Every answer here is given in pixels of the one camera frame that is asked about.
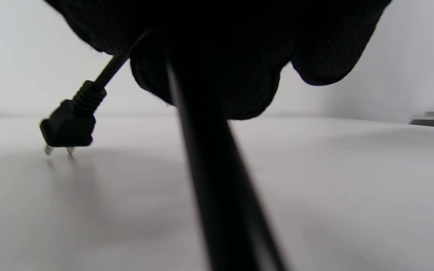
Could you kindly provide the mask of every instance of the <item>black mesh fabric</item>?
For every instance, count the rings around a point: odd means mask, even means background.
[[[173,0],[46,1],[82,40],[112,55],[127,50],[150,27],[212,14],[217,21],[214,32],[203,39],[209,77],[226,118],[242,120],[269,106],[280,71],[289,61],[312,85],[332,84],[346,76],[391,0],[236,0],[218,2],[212,9]],[[131,70],[143,89],[172,104],[158,42],[150,35],[133,50]]]

